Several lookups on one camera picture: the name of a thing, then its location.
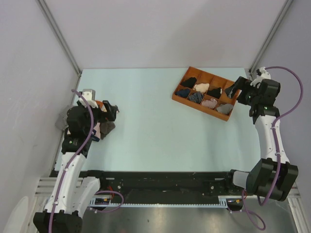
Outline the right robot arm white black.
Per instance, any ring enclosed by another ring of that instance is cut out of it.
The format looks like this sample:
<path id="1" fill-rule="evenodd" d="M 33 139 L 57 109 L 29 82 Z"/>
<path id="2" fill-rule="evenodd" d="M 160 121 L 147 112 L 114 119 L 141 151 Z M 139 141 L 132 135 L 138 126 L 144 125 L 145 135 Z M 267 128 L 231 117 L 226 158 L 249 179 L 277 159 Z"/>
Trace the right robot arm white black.
<path id="1" fill-rule="evenodd" d="M 238 103 L 251 107 L 249 115 L 258 132 L 261 158 L 250 172 L 231 170 L 232 178 L 224 182 L 224 189 L 230 195 L 243 188 L 249 195 L 284 201 L 298 176 L 298 167 L 290 164 L 280 137 L 280 114 L 274 106 L 280 83 L 261 79 L 253 84 L 239 77 L 225 93 L 233 98 L 238 91 Z"/>

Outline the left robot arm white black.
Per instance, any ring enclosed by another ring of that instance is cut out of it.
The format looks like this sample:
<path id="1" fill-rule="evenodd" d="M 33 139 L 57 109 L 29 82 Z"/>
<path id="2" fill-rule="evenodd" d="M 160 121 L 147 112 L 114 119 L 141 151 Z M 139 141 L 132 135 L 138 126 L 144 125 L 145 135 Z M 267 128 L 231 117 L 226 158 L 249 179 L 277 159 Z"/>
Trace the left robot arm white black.
<path id="1" fill-rule="evenodd" d="M 67 128 L 61 149 L 61 167 L 57 179 L 42 212 L 36 212 L 33 223 L 40 233 L 79 233 L 82 218 L 95 193 L 107 190 L 107 181 L 101 171 L 95 171 L 77 186 L 82 166 L 86 161 L 96 126 L 114 122 L 119 109 L 108 101 L 90 101 L 90 106 L 78 100 L 69 108 Z"/>

